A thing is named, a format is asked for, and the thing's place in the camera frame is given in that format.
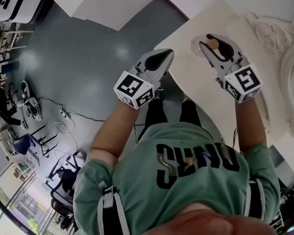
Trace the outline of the blue seat chair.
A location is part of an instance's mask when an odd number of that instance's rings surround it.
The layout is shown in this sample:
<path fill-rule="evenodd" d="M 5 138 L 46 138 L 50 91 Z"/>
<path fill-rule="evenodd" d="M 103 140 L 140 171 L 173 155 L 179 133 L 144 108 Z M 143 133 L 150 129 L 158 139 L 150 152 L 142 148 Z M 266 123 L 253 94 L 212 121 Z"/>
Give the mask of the blue seat chair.
<path fill-rule="evenodd" d="M 49 153 L 57 146 L 49 147 L 49 145 L 57 138 L 57 134 L 48 136 L 43 134 L 38 136 L 46 126 L 43 125 L 32 133 L 26 133 L 12 141 L 12 147 L 17 154 L 23 155 L 27 160 L 31 161 L 35 167 L 40 167 L 44 159 L 49 158 Z"/>

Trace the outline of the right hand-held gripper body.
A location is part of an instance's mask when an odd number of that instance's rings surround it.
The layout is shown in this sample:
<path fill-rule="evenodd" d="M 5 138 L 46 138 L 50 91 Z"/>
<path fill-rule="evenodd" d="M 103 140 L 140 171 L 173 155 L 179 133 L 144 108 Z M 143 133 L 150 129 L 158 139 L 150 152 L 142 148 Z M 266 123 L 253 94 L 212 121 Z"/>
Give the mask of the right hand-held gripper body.
<path fill-rule="evenodd" d="M 221 87 L 239 104 L 256 96 L 261 89 L 261 77 L 246 56 L 240 57 L 236 63 L 217 65 L 216 70 Z"/>

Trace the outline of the person's left leg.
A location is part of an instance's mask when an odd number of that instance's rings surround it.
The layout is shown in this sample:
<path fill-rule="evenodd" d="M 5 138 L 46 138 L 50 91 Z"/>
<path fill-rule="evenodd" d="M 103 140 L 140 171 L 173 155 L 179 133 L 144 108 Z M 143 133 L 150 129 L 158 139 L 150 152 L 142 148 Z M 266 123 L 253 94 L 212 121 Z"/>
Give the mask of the person's left leg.
<path fill-rule="evenodd" d="M 145 127 L 140 133 L 138 141 L 150 126 L 165 122 L 168 122 L 168 120 L 163 109 L 163 101 L 160 98 L 153 98 L 148 104 Z"/>

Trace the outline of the person's left forearm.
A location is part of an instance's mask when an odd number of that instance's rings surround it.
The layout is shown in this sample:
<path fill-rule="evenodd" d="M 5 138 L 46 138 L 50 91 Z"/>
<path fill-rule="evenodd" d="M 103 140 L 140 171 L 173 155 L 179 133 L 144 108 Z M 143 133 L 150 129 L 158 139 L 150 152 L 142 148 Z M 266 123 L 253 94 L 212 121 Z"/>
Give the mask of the person's left forearm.
<path fill-rule="evenodd" d="M 96 133 L 87 160 L 101 160 L 114 167 L 118 163 L 139 113 L 139 110 L 119 102 Z"/>

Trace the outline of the oval mirror ornate white frame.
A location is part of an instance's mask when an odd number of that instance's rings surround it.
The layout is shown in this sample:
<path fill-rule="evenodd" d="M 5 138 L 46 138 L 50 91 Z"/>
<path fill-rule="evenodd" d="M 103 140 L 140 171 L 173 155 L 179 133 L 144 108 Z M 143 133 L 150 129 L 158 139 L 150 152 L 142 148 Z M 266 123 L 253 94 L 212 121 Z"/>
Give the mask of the oval mirror ornate white frame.
<path fill-rule="evenodd" d="M 294 17 L 292 21 L 286 21 L 248 12 L 245 18 L 273 62 L 289 133 L 294 137 Z"/>

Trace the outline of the black mesh office chair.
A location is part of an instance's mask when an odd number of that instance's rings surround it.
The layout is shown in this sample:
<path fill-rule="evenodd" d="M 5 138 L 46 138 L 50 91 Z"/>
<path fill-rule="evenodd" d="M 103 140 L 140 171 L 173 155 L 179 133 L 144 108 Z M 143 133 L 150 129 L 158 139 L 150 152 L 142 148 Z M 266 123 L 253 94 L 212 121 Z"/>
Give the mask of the black mesh office chair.
<path fill-rule="evenodd" d="M 74 213 L 74 185 L 76 182 L 77 174 L 81 169 L 76 161 L 76 156 L 78 154 L 79 151 L 76 151 L 66 159 L 66 162 L 73 168 L 73 170 L 61 166 L 60 159 L 58 159 L 48 177 L 46 177 L 46 185 L 51 189 L 51 207 L 63 216 Z M 49 182 L 53 182 L 53 178 L 55 176 L 59 177 L 59 182 L 55 187 L 51 187 L 49 185 Z"/>

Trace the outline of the green printed t-shirt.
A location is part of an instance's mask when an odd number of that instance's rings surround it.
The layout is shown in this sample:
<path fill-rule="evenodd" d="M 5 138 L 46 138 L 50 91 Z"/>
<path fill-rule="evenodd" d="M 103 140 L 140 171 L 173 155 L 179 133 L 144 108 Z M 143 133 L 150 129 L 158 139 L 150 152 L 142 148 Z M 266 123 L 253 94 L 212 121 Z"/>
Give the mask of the green printed t-shirt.
<path fill-rule="evenodd" d="M 196 125 L 160 123 L 115 166 L 86 162 L 77 176 L 73 210 L 83 234 L 99 235 L 97 209 L 105 183 L 119 194 L 130 233 L 141 235 L 194 203 L 243 215 L 251 179 L 262 184 L 264 221 L 270 223 L 279 209 L 280 187 L 264 144 L 241 155 Z"/>

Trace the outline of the person's leg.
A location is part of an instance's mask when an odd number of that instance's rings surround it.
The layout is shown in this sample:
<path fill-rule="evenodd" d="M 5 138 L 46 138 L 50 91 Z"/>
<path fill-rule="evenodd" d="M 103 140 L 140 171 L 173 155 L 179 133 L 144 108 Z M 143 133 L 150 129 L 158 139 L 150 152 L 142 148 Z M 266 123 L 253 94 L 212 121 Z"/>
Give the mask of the person's leg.
<path fill-rule="evenodd" d="M 201 127 L 201 122 L 196 110 L 196 104 L 190 100 L 184 100 L 181 104 L 180 122 L 187 122 Z"/>
<path fill-rule="evenodd" d="M 140 133 L 138 141 L 150 126 L 165 122 L 168 122 L 168 120 L 163 109 L 163 101 L 160 98 L 153 98 L 148 104 L 145 127 Z"/>

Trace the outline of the teal bin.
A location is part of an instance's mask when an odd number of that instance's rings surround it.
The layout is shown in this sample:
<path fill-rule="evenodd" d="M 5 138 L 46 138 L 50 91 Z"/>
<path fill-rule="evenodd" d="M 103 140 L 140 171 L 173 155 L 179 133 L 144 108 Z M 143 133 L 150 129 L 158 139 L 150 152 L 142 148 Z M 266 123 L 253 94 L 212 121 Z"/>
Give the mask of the teal bin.
<path fill-rule="evenodd" d="M 1 66 L 1 74 L 8 74 L 10 72 L 17 71 L 19 69 L 19 61 L 7 63 Z"/>

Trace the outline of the black white equipment pile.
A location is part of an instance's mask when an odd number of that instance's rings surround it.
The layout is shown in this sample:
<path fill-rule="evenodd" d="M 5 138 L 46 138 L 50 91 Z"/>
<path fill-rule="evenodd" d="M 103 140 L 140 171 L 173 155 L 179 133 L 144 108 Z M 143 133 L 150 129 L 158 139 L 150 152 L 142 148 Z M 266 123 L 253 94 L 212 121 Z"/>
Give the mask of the black white equipment pile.
<path fill-rule="evenodd" d="M 30 95 L 30 88 L 25 80 L 21 81 L 21 95 L 23 106 L 26 107 L 26 115 L 32 117 L 35 121 L 41 121 L 41 111 L 37 99 Z"/>

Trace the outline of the person's right forearm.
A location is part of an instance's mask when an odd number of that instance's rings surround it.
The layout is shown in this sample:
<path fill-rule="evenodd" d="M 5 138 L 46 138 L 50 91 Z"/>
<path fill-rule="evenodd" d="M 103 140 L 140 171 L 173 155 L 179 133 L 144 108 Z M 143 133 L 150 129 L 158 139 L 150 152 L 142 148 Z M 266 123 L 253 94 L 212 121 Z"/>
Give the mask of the person's right forearm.
<path fill-rule="evenodd" d="M 245 154 L 256 145 L 266 145 L 267 136 L 255 99 L 236 102 L 235 112 L 240 151 Z"/>

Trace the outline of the white dressing table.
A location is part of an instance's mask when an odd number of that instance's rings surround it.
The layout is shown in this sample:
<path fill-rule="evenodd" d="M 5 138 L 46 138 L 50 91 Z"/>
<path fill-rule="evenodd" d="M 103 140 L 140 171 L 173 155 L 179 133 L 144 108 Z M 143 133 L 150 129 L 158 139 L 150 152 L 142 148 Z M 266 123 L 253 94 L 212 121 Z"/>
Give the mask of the white dressing table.
<path fill-rule="evenodd" d="M 288 130 L 284 99 L 274 72 L 274 64 L 244 17 L 238 17 L 224 0 L 216 0 L 187 21 L 157 48 L 174 50 L 169 72 L 186 93 L 216 125 L 227 145 L 233 143 L 236 128 L 234 98 L 215 81 L 217 72 L 204 57 L 195 56 L 191 41 L 196 36 L 216 33 L 229 37 L 254 63 L 263 85 L 257 103 L 266 127 L 268 145 L 276 143 Z"/>

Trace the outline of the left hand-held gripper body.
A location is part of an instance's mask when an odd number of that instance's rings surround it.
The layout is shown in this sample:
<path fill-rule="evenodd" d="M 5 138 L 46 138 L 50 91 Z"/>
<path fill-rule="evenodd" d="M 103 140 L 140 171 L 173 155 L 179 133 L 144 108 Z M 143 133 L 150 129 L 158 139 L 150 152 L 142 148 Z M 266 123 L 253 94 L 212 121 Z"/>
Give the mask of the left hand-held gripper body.
<path fill-rule="evenodd" d="M 155 98 L 161 88 L 161 79 L 167 72 L 167 65 L 161 64 L 150 70 L 143 63 L 138 63 L 123 71 L 113 90 L 120 101 L 134 109 L 140 109 Z"/>

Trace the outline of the white frame wooden stool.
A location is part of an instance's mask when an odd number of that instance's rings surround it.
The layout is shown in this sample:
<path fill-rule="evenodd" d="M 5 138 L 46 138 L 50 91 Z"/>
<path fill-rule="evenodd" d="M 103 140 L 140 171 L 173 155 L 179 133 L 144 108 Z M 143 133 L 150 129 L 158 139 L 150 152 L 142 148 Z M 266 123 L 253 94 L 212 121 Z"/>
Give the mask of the white frame wooden stool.
<path fill-rule="evenodd" d="M 0 28 L 0 64 L 9 61 L 12 51 L 27 47 L 32 30 L 21 29 L 20 23 L 4 22 Z"/>

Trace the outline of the white shelf counter unit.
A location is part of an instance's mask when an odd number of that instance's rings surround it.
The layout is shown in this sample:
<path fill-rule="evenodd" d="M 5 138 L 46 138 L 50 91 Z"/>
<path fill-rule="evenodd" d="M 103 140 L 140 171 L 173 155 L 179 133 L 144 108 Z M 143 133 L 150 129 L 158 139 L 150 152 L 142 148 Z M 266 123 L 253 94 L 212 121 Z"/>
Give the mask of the white shelf counter unit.
<path fill-rule="evenodd" d="M 119 31 L 153 0 L 54 0 L 70 17 Z"/>

